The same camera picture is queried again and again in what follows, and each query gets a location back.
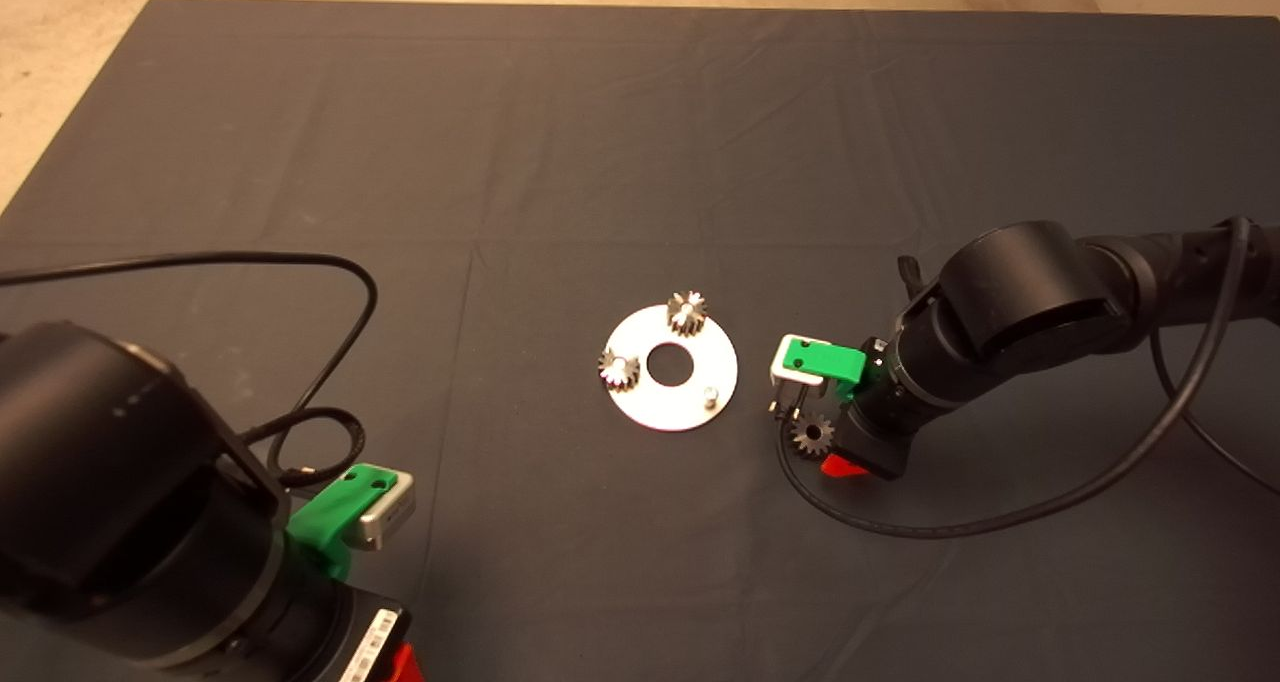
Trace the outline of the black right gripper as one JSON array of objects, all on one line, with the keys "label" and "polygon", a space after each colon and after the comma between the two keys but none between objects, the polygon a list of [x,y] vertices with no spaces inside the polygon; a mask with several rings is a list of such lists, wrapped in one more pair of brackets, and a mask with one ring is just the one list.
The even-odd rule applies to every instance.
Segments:
[{"label": "black right gripper", "polygon": [[835,427],[835,454],[822,462],[822,473],[833,480],[873,476],[900,480],[906,472],[913,432],[878,430],[856,407],[841,409]]}]

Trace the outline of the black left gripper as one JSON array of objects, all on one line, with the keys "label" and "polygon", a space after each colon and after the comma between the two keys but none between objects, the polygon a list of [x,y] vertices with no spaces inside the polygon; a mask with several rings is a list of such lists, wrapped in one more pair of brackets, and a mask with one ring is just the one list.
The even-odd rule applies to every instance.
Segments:
[{"label": "black left gripper", "polygon": [[425,682],[415,650],[407,644],[411,624],[412,612],[403,603],[339,585],[335,619],[300,678]]}]

